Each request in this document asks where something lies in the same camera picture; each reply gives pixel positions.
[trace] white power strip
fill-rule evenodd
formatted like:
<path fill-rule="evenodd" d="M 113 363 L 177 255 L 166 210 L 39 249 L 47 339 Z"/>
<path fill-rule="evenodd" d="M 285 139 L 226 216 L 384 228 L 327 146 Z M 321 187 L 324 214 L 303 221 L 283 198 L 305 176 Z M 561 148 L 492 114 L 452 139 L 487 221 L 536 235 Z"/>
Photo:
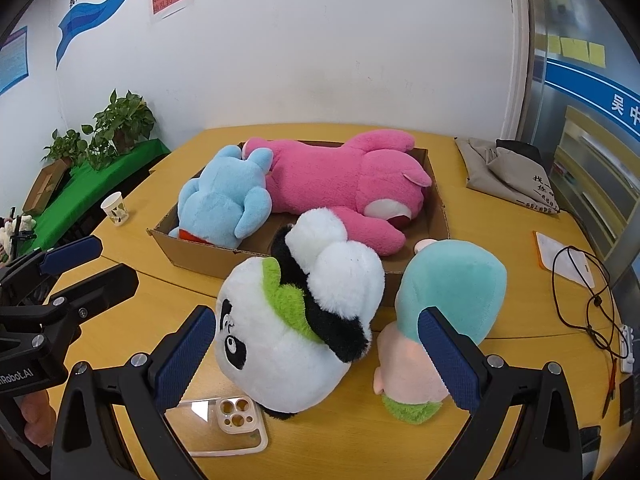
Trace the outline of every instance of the white power strip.
<path fill-rule="evenodd" d="M 626 349 L 629 350 L 629 354 L 626 359 L 620 359 L 620 371 L 623 374 L 632 374 L 634 372 L 634 337 L 633 330 L 630 326 L 623 325 L 622 335 L 620 335 L 620 355 L 626 353 Z"/>

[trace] panda plush toy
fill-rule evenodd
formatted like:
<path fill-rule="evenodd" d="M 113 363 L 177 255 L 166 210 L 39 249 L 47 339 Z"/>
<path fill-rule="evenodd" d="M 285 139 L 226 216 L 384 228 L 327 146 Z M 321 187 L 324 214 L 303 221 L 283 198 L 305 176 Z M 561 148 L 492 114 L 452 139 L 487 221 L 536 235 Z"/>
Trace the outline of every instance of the panda plush toy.
<path fill-rule="evenodd" d="M 271 257 L 245 260 L 223 283 L 218 365 L 271 416 L 311 408 L 369 351 L 384 286 L 380 258 L 347 240 L 333 212 L 305 212 L 276 233 Z"/>

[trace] paper cup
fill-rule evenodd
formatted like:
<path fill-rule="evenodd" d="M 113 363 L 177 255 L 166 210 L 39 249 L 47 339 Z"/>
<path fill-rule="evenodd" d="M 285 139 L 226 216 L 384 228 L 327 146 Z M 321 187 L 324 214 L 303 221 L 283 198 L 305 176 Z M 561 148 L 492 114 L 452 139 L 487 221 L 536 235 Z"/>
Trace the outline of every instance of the paper cup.
<path fill-rule="evenodd" d="M 124 224 L 129 218 L 129 211 L 127 211 L 127 207 L 122 201 L 122 193 L 119 191 L 105 198 L 100 207 L 109 220 L 117 226 Z"/>

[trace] small cardboard box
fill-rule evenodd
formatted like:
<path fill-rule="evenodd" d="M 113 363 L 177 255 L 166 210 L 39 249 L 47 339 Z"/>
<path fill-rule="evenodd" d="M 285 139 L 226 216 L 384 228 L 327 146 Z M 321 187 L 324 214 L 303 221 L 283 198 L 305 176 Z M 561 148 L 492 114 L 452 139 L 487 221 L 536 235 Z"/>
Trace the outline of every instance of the small cardboard box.
<path fill-rule="evenodd" d="M 315 146 L 340 146 L 340 142 L 303 142 Z M 385 269 L 385 294 L 382 300 L 384 306 L 394 305 L 402 274 L 411 258 L 414 257 L 414 245 L 424 238 L 435 238 L 436 240 L 449 238 L 449 225 L 444 204 L 438 193 L 438 186 L 431 169 L 427 150 L 416 148 L 411 150 L 409 154 L 422 164 L 433 179 L 433 185 L 424 201 L 422 211 L 408 227 L 402 230 L 406 235 L 404 248 L 393 256 L 382 258 Z M 156 240 L 162 252 L 174 266 L 224 279 L 235 266 L 246 259 L 252 256 L 267 256 L 270 252 L 271 241 L 278 229 L 283 225 L 295 223 L 296 218 L 295 215 L 290 214 L 271 214 L 260 229 L 243 240 L 236 250 L 231 250 L 169 236 L 169 231 L 178 225 L 178 206 L 176 204 L 160 223 L 154 229 L 148 229 L 147 233 Z"/>
<path fill-rule="evenodd" d="M 62 180 L 65 171 L 71 167 L 71 159 L 60 158 L 53 164 L 42 168 L 22 206 L 22 212 L 29 215 L 42 214 L 51 195 Z"/>

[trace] teal plush toy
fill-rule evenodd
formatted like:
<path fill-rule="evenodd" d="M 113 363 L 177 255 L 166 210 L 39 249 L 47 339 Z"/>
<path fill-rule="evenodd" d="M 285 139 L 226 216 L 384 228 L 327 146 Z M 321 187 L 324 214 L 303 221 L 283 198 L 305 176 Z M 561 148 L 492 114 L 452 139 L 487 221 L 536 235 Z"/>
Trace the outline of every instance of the teal plush toy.
<path fill-rule="evenodd" d="M 479 344 L 502 306 L 507 271 L 490 252 L 462 240 L 423 240 L 415 251 L 396 295 L 397 321 L 378 336 L 373 389 L 393 416 L 420 424 L 449 392 L 418 338 L 418 316 L 437 306 L 453 328 Z"/>
<path fill-rule="evenodd" d="M 178 227 L 169 234 L 182 240 L 236 249 L 271 213 L 265 189 L 273 152 L 259 148 L 242 160 L 239 146 L 225 146 L 192 178 L 178 196 Z"/>

